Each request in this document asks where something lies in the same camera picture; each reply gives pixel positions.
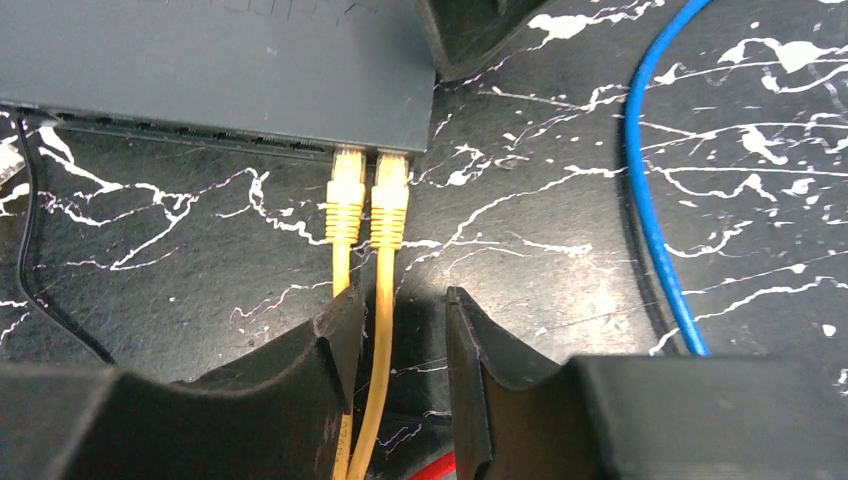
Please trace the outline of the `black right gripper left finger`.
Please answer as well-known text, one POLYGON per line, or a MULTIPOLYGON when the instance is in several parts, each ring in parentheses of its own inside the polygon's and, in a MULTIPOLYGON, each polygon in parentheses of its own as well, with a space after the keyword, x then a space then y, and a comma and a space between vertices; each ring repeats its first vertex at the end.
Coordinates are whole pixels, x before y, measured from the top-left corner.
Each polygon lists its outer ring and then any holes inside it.
POLYGON ((328 479, 352 408, 365 304, 313 319, 192 382, 117 367, 1 367, 5 479, 328 479))

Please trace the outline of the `black network switch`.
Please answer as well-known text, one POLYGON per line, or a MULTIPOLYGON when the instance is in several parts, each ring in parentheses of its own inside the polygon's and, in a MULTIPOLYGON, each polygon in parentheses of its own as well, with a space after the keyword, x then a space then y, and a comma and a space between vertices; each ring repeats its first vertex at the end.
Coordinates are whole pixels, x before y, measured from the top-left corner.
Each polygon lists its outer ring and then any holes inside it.
POLYGON ((423 153, 408 1, 5 1, 1 105, 43 126, 276 151, 423 153))

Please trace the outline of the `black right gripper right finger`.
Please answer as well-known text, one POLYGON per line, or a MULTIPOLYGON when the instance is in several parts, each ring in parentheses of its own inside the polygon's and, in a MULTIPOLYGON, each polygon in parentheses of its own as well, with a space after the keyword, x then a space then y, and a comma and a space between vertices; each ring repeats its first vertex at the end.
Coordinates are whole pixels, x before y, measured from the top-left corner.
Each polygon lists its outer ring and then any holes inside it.
POLYGON ((772 357, 577 355, 558 364, 446 293, 461 479, 843 479, 847 408, 772 357))

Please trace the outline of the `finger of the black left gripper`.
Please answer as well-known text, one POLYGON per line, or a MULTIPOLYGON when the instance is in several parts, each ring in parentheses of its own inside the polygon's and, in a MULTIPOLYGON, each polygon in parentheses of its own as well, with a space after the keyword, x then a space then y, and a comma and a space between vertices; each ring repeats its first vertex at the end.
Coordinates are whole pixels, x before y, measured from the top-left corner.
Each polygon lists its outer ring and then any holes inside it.
POLYGON ((547 0, 414 0, 435 70, 444 81, 475 75, 547 0))

